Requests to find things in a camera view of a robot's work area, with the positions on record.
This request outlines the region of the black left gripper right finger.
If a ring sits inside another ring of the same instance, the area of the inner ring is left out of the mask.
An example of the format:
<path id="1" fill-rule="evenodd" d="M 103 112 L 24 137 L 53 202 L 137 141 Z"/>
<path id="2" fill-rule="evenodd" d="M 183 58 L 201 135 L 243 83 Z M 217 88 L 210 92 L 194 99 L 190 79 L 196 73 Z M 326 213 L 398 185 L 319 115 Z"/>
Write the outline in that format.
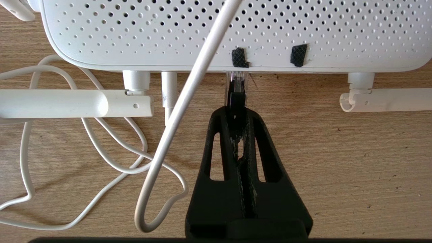
<path id="1" fill-rule="evenodd" d="M 254 233 L 269 237 L 307 237 L 313 220 L 282 164 L 258 113 L 246 109 L 240 179 L 244 217 Z"/>

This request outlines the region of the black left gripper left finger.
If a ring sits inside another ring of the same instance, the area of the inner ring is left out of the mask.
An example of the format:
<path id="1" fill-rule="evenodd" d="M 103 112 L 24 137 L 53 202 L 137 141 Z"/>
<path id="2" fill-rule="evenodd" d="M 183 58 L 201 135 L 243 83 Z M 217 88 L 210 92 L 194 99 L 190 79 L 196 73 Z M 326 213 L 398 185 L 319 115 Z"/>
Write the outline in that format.
<path id="1" fill-rule="evenodd" d="M 227 226 L 243 219 L 248 209 L 248 146 L 245 142 L 246 108 L 217 109 L 210 117 L 201 165 L 185 219 L 187 238 L 226 238 Z M 219 135 L 223 180 L 211 179 L 213 145 Z"/>

